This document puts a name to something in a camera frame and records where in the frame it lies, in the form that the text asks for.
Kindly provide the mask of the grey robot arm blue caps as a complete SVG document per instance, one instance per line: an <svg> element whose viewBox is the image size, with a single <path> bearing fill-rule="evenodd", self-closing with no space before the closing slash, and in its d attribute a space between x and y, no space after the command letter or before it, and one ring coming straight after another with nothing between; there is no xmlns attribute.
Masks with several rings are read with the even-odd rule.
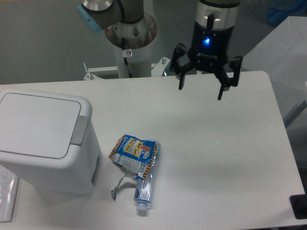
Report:
<svg viewBox="0 0 307 230"><path fill-rule="evenodd" d="M179 89L192 69L213 73L221 87L218 99L239 82L241 56L228 57L227 50L236 22L238 0L198 1L191 47L179 43L170 69L179 77ZM122 49L149 43L152 32L145 23L142 0L83 0L78 6L81 18L93 29L114 27L115 43Z"/></svg>

